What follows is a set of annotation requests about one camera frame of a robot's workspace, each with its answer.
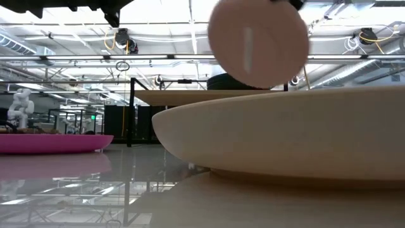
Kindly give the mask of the magenta plate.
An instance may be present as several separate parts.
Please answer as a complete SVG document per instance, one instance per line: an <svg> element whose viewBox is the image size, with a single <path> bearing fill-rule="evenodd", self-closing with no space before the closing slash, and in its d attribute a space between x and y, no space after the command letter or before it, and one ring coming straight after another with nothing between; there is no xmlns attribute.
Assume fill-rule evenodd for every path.
<svg viewBox="0 0 405 228"><path fill-rule="evenodd" d="M86 153L105 148L113 138L85 134L0 134L0 154Z"/></svg>

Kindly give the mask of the dark grey plate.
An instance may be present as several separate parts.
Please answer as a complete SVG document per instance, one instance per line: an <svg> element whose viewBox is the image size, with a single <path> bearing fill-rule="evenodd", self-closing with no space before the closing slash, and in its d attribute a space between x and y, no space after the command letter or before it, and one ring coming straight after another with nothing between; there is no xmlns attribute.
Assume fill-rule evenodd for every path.
<svg viewBox="0 0 405 228"><path fill-rule="evenodd" d="M207 82L207 90L261 90L261 88L252 87L239 81L216 81Z"/></svg>

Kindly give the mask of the salmon pink plate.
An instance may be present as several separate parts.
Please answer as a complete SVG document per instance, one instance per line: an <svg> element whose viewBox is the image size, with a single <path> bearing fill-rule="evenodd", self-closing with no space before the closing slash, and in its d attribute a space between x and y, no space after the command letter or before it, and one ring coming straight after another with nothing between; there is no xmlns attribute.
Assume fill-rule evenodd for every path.
<svg viewBox="0 0 405 228"><path fill-rule="evenodd" d="M219 0L208 23L219 65L236 80L265 88L287 83L306 64L308 28L289 0Z"/></svg>

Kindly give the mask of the black partition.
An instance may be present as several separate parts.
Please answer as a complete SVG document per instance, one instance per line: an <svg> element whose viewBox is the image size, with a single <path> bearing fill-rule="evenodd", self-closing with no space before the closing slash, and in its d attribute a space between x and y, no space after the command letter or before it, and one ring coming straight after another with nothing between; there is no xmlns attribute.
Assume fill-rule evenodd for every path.
<svg viewBox="0 0 405 228"><path fill-rule="evenodd" d="M134 107L134 124L132 126L132 140L155 140L156 134L152 127L153 115L165 111L165 106L141 106ZM128 106L105 106L104 108L104 133L114 136L114 140L123 143L128 134Z"/></svg>

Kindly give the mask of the teal plate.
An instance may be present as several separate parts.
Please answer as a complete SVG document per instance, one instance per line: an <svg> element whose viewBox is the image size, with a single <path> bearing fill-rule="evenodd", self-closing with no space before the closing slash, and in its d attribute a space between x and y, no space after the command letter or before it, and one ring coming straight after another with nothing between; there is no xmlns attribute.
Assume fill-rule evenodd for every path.
<svg viewBox="0 0 405 228"><path fill-rule="evenodd" d="M212 83L216 83L216 82L238 82L238 80L234 79L228 73L222 73L219 75L215 75L215 76L210 77L207 80L207 84L212 84Z"/></svg>

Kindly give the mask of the white robot figure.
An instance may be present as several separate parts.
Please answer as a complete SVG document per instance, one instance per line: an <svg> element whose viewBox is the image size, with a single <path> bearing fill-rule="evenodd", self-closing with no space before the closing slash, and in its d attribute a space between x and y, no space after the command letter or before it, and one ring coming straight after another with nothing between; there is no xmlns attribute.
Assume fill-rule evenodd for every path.
<svg viewBox="0 0 405 228"><path fill-rule="evenodd" d="M8 120L17 120L20 129L27 127L28 116L34 112L34 102L29 99L31 93L30 89L18 89L8 109Z"/></svg>

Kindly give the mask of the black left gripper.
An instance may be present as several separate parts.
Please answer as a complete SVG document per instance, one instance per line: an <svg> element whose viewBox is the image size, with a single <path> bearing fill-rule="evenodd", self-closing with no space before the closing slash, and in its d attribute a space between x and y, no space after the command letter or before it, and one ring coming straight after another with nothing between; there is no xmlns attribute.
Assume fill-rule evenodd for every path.
<svg viewBox="0 0 405 228"><path fill-rule="evenodd" d="M91 10L101 9L111 27L120 26L120 10L133 0L72 0L75 6L88 6Z"/></svg>

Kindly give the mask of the beige plate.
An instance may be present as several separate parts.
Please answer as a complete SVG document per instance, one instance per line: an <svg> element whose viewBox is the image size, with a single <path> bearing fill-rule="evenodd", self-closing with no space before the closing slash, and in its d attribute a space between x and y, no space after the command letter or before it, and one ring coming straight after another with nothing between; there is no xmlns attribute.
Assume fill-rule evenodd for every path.
<svg viewBox="0 0 405 228"><path fill-rule="evenodd" d="M216 170L405 180L405 86L278 92L187 104L153 116L163 147Z"/></svg>

